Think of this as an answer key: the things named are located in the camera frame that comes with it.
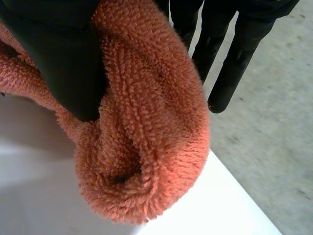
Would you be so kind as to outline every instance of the speckled floor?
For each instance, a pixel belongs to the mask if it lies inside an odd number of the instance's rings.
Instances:
[[[209,94],[233,19],[205,83]],[[194,50],[198,27],[190,52]],[[313,1],[261,42],[228,107],[211,115],[212,149],[284,235],[313,234]]]

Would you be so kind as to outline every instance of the terry cloth texture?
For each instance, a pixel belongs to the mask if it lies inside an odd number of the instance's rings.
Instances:
[[[91,23],[110,82],[96,122],[80,122],[53,98],[3,25],[0,91],[54,110],[76,143],[84,199],[105,218],[139,224],[171,207],[200,175],[208,107],[183,43],[152,1],[103,0]]]

